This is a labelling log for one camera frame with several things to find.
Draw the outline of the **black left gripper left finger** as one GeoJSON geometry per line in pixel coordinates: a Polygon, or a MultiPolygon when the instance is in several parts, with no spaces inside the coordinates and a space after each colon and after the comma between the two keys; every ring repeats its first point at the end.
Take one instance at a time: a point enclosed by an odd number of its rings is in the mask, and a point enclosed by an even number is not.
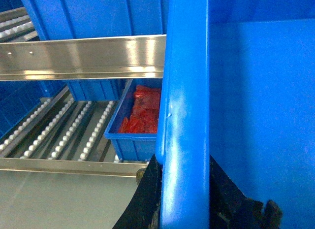
{"type": "Polygon", "coordinates": [[[152,155],[146,168],[137,171],[137,189],[115,229],[158,229],[160,221],[162,168],[152,155]]]}

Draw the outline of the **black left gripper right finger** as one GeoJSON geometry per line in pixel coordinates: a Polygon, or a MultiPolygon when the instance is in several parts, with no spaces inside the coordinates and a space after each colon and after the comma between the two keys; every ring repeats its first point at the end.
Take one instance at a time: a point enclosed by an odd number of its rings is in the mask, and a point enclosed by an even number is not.
{"type": "Polygon", "coordinates": [[[210,157],[210,228],[279,229],[283,212],[272,200],[246,197],[210,157]]]}

